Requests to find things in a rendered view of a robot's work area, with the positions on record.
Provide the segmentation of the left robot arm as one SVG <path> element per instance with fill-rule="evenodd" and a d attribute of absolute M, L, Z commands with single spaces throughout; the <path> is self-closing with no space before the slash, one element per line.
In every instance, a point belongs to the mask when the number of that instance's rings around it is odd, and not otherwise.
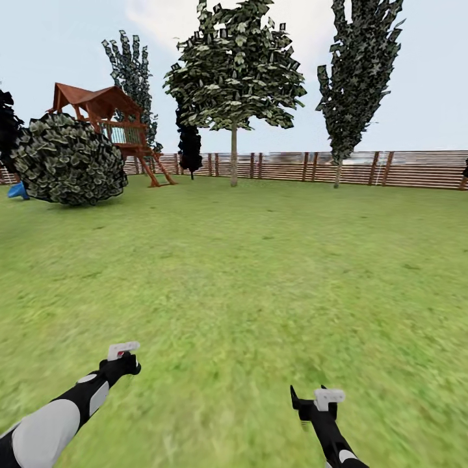
<path fill-rule="evenodd" d="M 109 389 L 136 371 L 136 355 L 131 352 L 139 348 L 137 341 L 110 345 L 99 371 L 9 428 L 0 436 L 0 468 L 53 468 L 78 429 L 106 401 Z"/>

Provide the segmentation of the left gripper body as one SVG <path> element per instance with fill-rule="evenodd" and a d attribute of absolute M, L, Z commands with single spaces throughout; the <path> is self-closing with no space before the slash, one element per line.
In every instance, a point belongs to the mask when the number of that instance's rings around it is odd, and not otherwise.
<path fill-rule="evenodd" d="M 103 370 L 105 367 L 112 367 L 116 372 L 116 382 L 126 374 L 133 374 L 137 369 L 137 360 L 135 354 L 125 354 L 122 358 L 115 361 L 107 361 L 102 359 L 99 362 L 99 369 Z"/>

